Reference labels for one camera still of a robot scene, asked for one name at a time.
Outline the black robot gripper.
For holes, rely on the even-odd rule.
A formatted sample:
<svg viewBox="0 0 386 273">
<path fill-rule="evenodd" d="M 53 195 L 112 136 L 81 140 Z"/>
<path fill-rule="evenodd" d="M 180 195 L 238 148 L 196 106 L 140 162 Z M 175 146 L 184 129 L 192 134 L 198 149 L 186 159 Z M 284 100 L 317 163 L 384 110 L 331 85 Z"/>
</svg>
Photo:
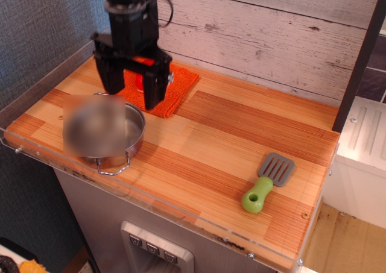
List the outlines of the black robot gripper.
<svg viewBox="0 0 386 273">
<path fill-rule="evenodd" d="M 152 59 L 160 65 L 146 69 L 143 75 L 145 109 L 152 110 L 165 98 L 169 83 L 171 57 L 162 51 L 159 39 L 156 1 L 134 4 L 104 3 L 109 14 L 110 34 L 94 33 L 96 67 L 108 94 L 125 87 L 124 68 L 133 57 Z"/>
</svg>

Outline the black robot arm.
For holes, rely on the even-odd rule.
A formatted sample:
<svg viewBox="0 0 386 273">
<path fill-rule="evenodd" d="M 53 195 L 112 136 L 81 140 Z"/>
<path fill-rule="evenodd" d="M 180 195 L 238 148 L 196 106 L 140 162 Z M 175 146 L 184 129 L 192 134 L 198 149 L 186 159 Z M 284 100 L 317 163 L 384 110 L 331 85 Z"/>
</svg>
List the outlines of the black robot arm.
<svg viewBox="0 0 386 273">
<path fill-rule="evenodd" d="M 172 79 L 166 52 L 158 47 L 157 0 L 105 0 L 109 14 L 109 34 L 93 33 L 96 66 L 107 93 L 125 87 L 124 71 L 142 75 L 146 110 L 165 98 Z"/>
</svg>

